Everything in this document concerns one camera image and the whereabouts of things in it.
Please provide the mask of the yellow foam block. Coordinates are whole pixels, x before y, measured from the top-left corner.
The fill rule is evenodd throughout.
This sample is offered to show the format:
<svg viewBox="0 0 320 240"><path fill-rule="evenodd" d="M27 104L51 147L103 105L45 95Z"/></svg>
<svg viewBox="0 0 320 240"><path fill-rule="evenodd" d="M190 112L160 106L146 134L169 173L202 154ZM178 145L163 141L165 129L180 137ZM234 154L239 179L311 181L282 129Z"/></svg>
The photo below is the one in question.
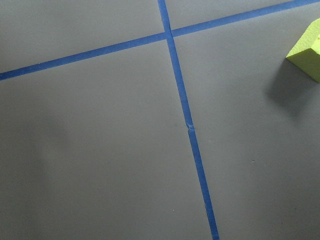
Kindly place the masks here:
<svg viewBox="0 0 320 240"><path fill-rule="evenodd" d="M314 20L289 51L286 59L320 83L320 19Z"/></svg>

